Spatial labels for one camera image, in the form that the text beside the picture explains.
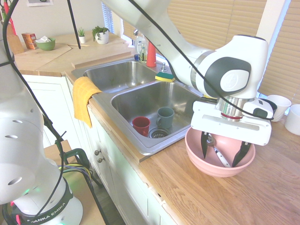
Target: potted plant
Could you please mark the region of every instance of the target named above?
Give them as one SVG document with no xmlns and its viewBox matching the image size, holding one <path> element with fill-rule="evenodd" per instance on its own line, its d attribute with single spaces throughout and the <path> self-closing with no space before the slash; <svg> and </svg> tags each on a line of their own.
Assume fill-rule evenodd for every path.
<svg viewBox="0 0 300 225">
<path fill-rule="evenodd" d="M 95 27 L 92 30 L 93 40 L 97 41 L 98 44 L 104 45 L 108 43 L 108 29 L 106 27 Z"/>
<path fill-rule="evenodd" d="M 80 43 L 81 44 L 85 43 L 84 29 L 81 27 L 77 31 L 78 31 L 78 36 L 79 36 Z"/>
</svg>

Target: wooden countertop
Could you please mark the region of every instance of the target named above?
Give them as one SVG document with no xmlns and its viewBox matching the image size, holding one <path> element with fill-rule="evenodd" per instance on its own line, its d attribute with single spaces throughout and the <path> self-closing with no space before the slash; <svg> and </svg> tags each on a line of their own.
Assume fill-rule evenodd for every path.
<svg viewBox="0 0 300 225">
<path fill-rule="evenodd" d="M 66 70 L 105 63 L 131 57 L 133 48 L 128 43 L 109 33 L 109 42 L 99 45 L 93 41 L 91 31 L 86 32 L 86 43 L 78 48 L 75 34 L 54 37 L 56 45 L 52 51 L 29 50 L 15 55 L 16 64 L 23 75 L 62 76 Z"/>
<path fill-rule="evenodd" d="M 214 178 L 192 164 L 184 139 L 146 159 L 92 98 L 89 107 L 178 224 L 300 224 L 300 137 L 285 129 L 286 116 L 271 123 L 269 144 L 255 146 L 255 159 L 246 170 Z"/>
</svg>

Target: double sink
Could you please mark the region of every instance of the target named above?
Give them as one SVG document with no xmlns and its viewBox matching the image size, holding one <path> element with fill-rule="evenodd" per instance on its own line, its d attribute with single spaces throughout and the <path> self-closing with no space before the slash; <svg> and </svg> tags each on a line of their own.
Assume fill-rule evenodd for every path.
<svg viewBox="0 0 300 225">
<path fill-rule="evenodd" d="M 153 155 L 182 139 L 190 127 L 193 102 L 200 92 L 178 82 L 155 80 L 159 68 L 149 68 L 134 59 L 121 60 L 72 71 L 77 78 L 89 77 L 102 91 L 92 97 L 143 155 Z M 168 106 L 174 110 L 172 127 L 157 127 L 157 111 Z M 149 136 L 132 126 L 137 116 L 150 119 Z"/>
</svg>

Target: spoon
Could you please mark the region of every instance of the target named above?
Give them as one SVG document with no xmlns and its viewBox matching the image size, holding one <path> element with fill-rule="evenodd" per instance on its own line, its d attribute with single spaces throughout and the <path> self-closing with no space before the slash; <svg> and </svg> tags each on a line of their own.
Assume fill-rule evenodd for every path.
<svg viewBox="0 0 300 225">
<path fill-rule="evenodd" d="M 228 161 L 226 160 L 226 158 L 222 155 L 222 153 L 215 147 L 215 143 L 216 140 L 214 139 L 214 137 L 211 134 L 208 134 L 208 139 L 207 139 L 207 145 L 210 147 L 213 147 L 216 155 L 218 156 L 218 158 L 220 159 L 221 163 L 223 164 L 224 167 L 228 167 L 231 168 L 231 166 L 229 165 Z"/>
</svg>

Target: window blind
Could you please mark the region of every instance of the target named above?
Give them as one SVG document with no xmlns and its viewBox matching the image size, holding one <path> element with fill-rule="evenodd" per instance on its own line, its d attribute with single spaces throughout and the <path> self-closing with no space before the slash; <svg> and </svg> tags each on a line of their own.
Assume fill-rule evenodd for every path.
<svg viewBox="0 0 300 225">
<path fill-rule="evenodd" d="M 111 33 L 114 33 L 112 11 L 103 2 L 102 10 L 105 27 L 108 28 Z"/>
<path fill-rule="evenodd" d="M 135 31 L 135 28 L 131 26 L 128 22 L 123 20 L 123 27 L 124 27 L 124 35 L 131 39 L 135 39 L 135 36 L 133 35 L 133 32 Z"/>
<path fill-rule="evenodd" d="M 300 0 L 291 0 L 259 92 L 300 104 Z"/>
<path fill-rule="evenodd" d="M 255 36 L 266 0 L 172 0 L 168 14 L 190 43 L 217 49 L 236 34 Z M 134 28 L 124 22 L 124 35 Z"/>
</svg>

